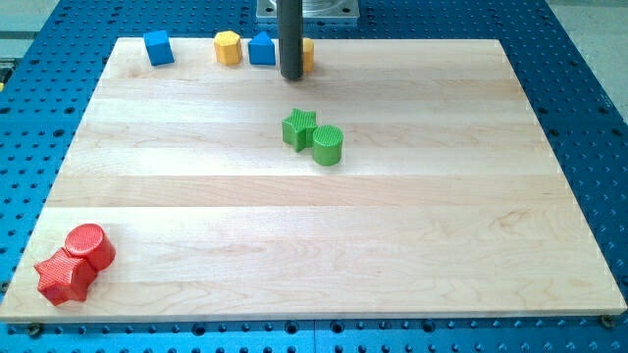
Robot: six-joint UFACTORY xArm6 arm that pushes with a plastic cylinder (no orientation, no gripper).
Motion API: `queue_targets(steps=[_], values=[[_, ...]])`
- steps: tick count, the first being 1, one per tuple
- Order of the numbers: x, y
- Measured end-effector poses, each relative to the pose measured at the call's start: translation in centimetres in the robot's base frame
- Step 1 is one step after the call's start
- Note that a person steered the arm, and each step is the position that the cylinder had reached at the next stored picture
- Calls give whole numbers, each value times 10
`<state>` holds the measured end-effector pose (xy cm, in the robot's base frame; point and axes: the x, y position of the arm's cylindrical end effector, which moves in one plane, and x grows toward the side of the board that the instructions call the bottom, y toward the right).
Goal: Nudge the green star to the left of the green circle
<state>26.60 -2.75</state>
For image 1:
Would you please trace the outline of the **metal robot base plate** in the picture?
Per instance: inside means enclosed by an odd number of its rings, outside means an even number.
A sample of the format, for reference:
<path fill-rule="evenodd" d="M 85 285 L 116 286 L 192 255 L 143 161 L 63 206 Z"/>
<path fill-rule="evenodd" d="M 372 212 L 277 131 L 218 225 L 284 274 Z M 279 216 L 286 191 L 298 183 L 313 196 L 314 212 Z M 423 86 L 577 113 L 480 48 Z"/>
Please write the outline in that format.
<path fill-rule="evenodd" d="M 255 0 L 255 15 L 259 23 L 277 21 L 276 0 Z M 302 0 L 305 22 L 355 23 L 360 18 L 358 0 Z"/>

